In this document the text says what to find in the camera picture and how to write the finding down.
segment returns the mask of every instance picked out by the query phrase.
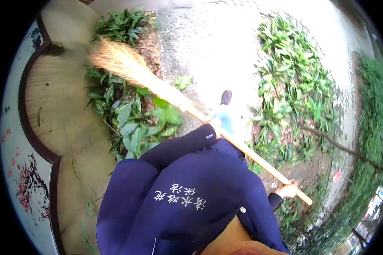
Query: navy blue jacket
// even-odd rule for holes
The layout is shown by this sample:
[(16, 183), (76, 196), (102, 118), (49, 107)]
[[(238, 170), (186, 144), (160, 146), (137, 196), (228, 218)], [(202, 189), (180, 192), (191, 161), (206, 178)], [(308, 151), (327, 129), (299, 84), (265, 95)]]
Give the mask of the navy blue jacket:
[(237, 215), (253, 240), (290, 253), (261, 179), (211, 125), (119, 162), (97, 219), (102, 255), (192, 254)]

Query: red object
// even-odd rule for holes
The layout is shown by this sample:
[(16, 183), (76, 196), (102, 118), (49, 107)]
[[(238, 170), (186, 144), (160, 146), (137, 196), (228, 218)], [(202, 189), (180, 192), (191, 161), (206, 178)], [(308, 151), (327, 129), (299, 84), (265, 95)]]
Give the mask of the red object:
[(334, 174), (333, 177), (332, 177), (332, 180), (333, 180), (333, 181), (336, 181), (340, 176), (341, 176), (341, 172), (336, 171), (335, 174)]

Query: wall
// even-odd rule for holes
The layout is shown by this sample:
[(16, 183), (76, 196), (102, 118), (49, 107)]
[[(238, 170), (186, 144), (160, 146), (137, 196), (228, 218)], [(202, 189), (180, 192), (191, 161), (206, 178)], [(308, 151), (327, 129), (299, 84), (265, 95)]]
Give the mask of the wall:
[(58, 254), (50, 225), (52, 164), (30, 144), (19, 113), (19, 88), (24, 69), (44, 43), (34, 21), (11, 65), (0, 119), (0, 150), (5, 181), (15, 212), (38, 252)]

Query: broom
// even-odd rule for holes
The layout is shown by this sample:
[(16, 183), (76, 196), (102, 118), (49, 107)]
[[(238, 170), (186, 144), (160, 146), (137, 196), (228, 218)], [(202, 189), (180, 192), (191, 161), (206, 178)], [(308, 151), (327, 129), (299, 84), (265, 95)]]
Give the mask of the broom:
[[(100, 37), (98, 47), (92, 50), (89, 55), (89, 59), (95, 67), (103, 68), (112, 74), (118, 75), (131, 84), (147, 88), (151, 93), (155, 94), (159, 98), (175, 105), (183, 112), (188, 111), (191, 115), (203, 122), (210, 119), (210, 117), (194, 108), (193, 102), (184, 96), (178, 89), (157, 78), (147, 68), (142, 56), (126, 44), (112, 42)], [(245, 145), (245, 143), (237, 140), (227, 130), (221, 129), (221, 135), (240, 151), (245, 153), (245, 155), (262, 166), (280, 182), (283, 184), (291, 183), (273, 166), (258, 156), (253, 150)], [(308, 205), (312, 205), (312, 200), (299, 189), (297, 189), (296, 195)]]

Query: black shoe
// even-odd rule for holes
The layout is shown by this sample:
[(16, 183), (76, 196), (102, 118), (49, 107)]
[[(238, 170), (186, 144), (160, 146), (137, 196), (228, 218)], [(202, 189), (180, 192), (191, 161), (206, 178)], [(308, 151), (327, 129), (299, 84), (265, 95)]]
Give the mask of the black shoe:
[(228, 105), (231, 101), (231, 96), (233, 93), (229, 91), (228, 89), (223, 92), (223, 95), (221, 96), (221, 103), (220, 105)]

